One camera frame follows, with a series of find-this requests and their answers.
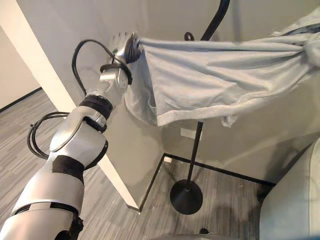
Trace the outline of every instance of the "stand base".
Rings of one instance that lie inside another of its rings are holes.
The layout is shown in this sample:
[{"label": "stand base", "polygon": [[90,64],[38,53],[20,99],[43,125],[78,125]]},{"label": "stand base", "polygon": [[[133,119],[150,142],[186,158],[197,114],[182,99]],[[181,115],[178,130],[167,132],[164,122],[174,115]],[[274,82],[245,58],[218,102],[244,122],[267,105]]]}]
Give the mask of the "stand base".
[{"label": "stand base", "polygon": [[201,208],[203,195],[200,187],[195,182],[190,182],[189,190],[186,189],[186,185],[186,179],[177,181],[171,189],[170,201],[179,213],[191,215]]}]

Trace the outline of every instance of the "fabric fold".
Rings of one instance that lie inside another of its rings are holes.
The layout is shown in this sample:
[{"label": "fabric fold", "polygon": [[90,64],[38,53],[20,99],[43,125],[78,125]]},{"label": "fabric fold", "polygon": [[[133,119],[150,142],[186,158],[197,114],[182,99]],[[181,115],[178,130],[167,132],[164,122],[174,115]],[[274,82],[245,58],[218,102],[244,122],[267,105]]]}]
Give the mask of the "fabric fold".
[{"label": "fabric fold", "polygon": [[125,95],[128,110],[158,126],[221,117],[230,127],[236,116],[319,71],[318,12],[271,37],[241,43],[142,38],[144,52],[131,66],[134,81]]}]

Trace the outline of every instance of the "black baseboard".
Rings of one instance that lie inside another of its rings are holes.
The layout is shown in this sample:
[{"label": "black baseboard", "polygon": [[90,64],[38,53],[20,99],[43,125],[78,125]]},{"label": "black baseboard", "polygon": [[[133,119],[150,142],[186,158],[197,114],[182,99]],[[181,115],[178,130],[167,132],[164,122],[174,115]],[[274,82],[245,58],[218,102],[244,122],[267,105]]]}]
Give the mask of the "black baseboard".
[{"label": "black baseboard", "polygon": [[162,163],[164,161],[164,158],[165,158],[165,154],[162,155],[162,157],[160,159],[160,162],[159,162],[158,166],[156,167],[156,170],[155,170],[155,172],[153,174],[153,177],[152,177],[152,180],[151,180],[151,182],[149,184],[149,187],[146,190],[146,193],[145,193],[145,195],[143,197],[143,200],[142,200],[142,203],[141,203],[140,207],[139,208],[135,208],[133,206],[126,205],[129,209],[132,209],[132,210],[135,210],[135,211],[138,211],[139,213],[141,213],[141,211],[144,208],[144,205],[146,203],[147,197],[148,197],[148,195],[150,193],[150,190],[151,190],[151,188],[152,188],[152,186],[153,186],[153,184],[154,184],[154,182],[156,180],[156,177],[158,175],[159,169],[160,169],[160,167],[161,167],[161,165],[162,165]]},{"label": "black baseboard", "polygon": [[36,90],[33,90],[32,92],[29,92],[28,94],[20,97],[19,99],[13,101],[12,103],[8,104],[7,106],[3,107],[0,109],[0,113],[2,113],[4,110],[12,107],[13,105],[21,102],[22,100],[26,99],[27,97],[30,97],[32,94],[35,94],[36,92],[40,91],[42,89],[42,87],[37,88]]},{"label": "black baseboard", "polygon": [[[176,160],[179,160],[179,161],[182,161],[182,162],[185,162],[185,163],[190,163],[189,159],[186,159],[186,158],[183,158],[183,157],[180,157],[180,156],[175,156],[175,155],[168,154],[168,153],[165,153],[164,156],[172,158],[172,159],[176,159]],[[274,187],[276,185],[273,182],[260,180],[260,179],[254,178],[254,177],[242,175],[242,174],[239,174],[239,173],[236,173],[236,172],[233,172],[233,171],[228,171],[228,170],[225,170],[225,169],[221,169],[221,168],[218,168],[218,167],[210,166],[210,165],[207,165],[207,164],[204,164],[204,163],[200,163],[200,162],[197,162],[197,161],[194,163],[194,165],[197,165],[197,166],[205,168],[205,169],[210,169],[210,170],[213,170],[213,171],[216,171],[216,172],[219,172],[219,173],[227,174],[227,175],[239,178],[239,179],[248,180],[250,182],[254,182],[254,183],[257,183],[257,184],[263,184],[263,185],[267,185],[267,186],[270,186],[270,187]]]}]

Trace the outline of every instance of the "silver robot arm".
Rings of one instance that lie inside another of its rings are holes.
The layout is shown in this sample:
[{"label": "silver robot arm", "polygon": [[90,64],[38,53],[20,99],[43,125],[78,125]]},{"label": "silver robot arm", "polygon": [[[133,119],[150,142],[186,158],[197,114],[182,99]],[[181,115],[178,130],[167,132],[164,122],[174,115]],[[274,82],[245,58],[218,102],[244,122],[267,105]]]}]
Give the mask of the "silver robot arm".
[{"label": "silver robot arm", "polygon": [[140,56],[137,36],[113,38],[115,58],[101,67],[99,83],[58,127],[43,167],[31,178],[5,221],[0,240],[76,240],[83,229],[79,215],[85,170],[104,156],[102,134],[132,77],[126,64]]}]

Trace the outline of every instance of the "black cable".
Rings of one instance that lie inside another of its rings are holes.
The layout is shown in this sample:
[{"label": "black cable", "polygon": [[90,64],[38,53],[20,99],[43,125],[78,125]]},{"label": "black cable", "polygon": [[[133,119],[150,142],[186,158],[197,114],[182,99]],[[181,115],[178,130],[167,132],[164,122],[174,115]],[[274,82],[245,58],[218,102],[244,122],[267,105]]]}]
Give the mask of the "black cable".
[{"label": "black cable", "polygon": [[68,112],[60,112],[60,111],[51,112],[51,113],[48,113],[48,114],[44,115],[35,124],[31,125],[31,129],[30,129],[30,131],[28,133],[26,143],[27,143],[27,146],[28,146],[29,150],[34,155],[36,155],[37,157],[42,158],[42,159],[48,159],[48,157],[49,157],[48,154],[43,152],[38,147],[38,144],[36,142],[36,132],[37,132],[37,129],[39,128],[39,126],[41,125],[41,123],[43,121],[45,121],[45,120],[48,120],[48,119],[67,117],[68,114],[69,114]]},{"label": "black cable", "polygon": [[71,67],[72,67],[72,72],[73,72],[73,75],[76,79],[76,81],[78,82],[81,90],[83,91],[84,95],[87,95],[87,91],[80,79],[80,76],[78,74],[78,70],[77,70],[77,57],[78,57],[78,53],[80,51],[80,49],[82,48],[82,46],[85,44],[85,43],[88,43],[88,42],[93,42],[93,43],[96,43],[98,45],[100,45],[104,50],[105,52],[112,58],[112,63],[117,60],[120,64],[126,66],[125,63],[123,63],[122,61],[120,61],[119,59],[115,58],[115,55],[106,47],[104,46],[101,42],[97,41],[97,40],[94,40],[94,39],[85,39],[85,40],[82,40],[81,42],[79,42],[79,44],[76,46],[75,50],[74,50],[74,53],[73,53],[73,56],[72,56],[72,61],[71,61]]}]

